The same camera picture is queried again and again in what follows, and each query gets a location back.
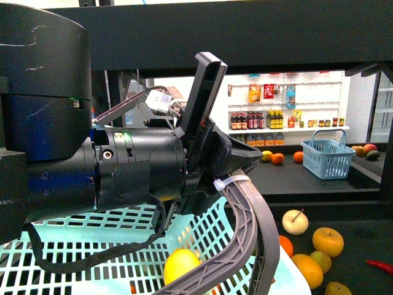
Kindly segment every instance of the green light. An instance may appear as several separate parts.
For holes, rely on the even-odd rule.
[[[124,140],[125,141],[130,141],[131,140],[131,135],[129,135],[128,133],[124,133]]]

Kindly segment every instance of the robotic arm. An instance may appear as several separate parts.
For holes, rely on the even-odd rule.
[[[213,202],[216,178],[252,167],[262,155],[209,118],[227,68],[211,53],[196,56],[190,98],[176,125],[141,100],[143,128],[92,128],[86,30],[43,10],[8,4],[0,5],[0,19],[0,245],[24,227],[32,244],[41,244],[34,221],[151,201],[161,212],[157,238],[173,202],[180,214],[200,214]],[[66,270],[40,266],[75,272],[143,246]],[[35,250],[36,258],[40,253]]]

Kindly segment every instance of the plastic basket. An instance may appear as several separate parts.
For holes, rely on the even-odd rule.
[[[224,211],[225,204],[225,198],[218,199],[201,217],[175,215],[165,237],[148,248],[67,275],[41,270],[35,264],[28,235],[22,233],[21,239],[0,246],[0,294],[152,294],[163,286],[166,258],[176,248],[190,248],[204,261],[229,243],[233,231]],[[153,232],[153,213],[154,207],[141,205],[52,219],[36,224],[36,229],[43,242],[44,257],[53,262],[69,262],[121,243],[143,242]],[[250,257],[235,276],[207,294],[246,295],[254,260]],[[274,277],[276,283],[269,295],[311,294],[282,249]]]
[[[342,131],[340,142],[334,140],[315,140],[320,132]],[[318,130],[309,141],[302,141],[303,165],[320,179],[346,178],[356,151],[347,147],[346,132],[342,129]]]

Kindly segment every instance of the basket handle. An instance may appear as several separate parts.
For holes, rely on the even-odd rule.
[[[340,146],[345,146],[346,144],[346,132],[343,129],[337,128],[337,129],[329,129],[329,130],[317,130],[314,132],[313,137],[311,138],[310,146],[314,146],[314,138],[319,132],[335,132],[335,131],[341,131],[343,134],[341,136],[339,145]]]

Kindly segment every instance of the small orange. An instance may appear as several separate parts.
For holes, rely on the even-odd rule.
[[[296,254],[291,260],[302,273],[311,290],[319,287],[324,280],[324,273],[319,264],[308,255]]]
[[[272,163],[275,164],[275,165],[280,165],[280,164],[282,164],[283,161],[284,161],[284,155],[283,155],[283,154],[280,154],[280,153],[273,154],[273,155],[271,156],[271,161],[272,161]]]
[[[289,257],[294,255],[294,246],[292,242],[285,236],[279,235],[280,245],[284,249],[284,251],[288,254]]]
[[[296,152],[294,154],[294,161],[296,163],[303,163],[303,157],[304,157],[304,153],[303,152]]]

